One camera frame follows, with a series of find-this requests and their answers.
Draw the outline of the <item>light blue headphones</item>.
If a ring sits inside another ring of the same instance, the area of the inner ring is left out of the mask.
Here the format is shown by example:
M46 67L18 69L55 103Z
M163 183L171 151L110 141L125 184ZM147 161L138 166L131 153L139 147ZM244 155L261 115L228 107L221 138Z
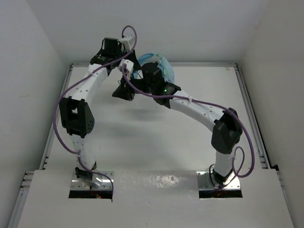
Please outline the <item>light blue headphones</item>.
M148 85L175 83L175 75L171 64L159 53L147 53L138 58L141 70L134 70L135 79L144 79Z

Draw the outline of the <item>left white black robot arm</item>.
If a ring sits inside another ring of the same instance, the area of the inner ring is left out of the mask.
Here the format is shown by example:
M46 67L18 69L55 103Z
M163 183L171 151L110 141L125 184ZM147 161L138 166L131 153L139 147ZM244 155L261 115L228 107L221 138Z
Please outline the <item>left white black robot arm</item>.
M102 176L97 172L92 152L85 148L86 137L95 125L90 104L113 69L120 67L122 63L136 64L135 43L134 36L123 36L121 39L104 38L100 50L91 58L84 78L68 88L68 91L74 89L74 92L60 99L61 124L73 143L76 177L83 181L93 182Z

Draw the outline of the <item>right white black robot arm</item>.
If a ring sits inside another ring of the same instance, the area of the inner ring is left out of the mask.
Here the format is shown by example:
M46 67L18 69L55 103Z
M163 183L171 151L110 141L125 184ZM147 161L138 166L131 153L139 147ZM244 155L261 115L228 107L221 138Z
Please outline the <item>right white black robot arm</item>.
M122 60L118 68L123 77L113 97L131 101L135 94L146 93L159 105L179 111L211 131L216 161L210 180L222 187L232 173L231 153L243 132L234 118L237 112L194 102L173 80L165 78L157 63L144 64L141 73L133 71L133 62L129 60Z

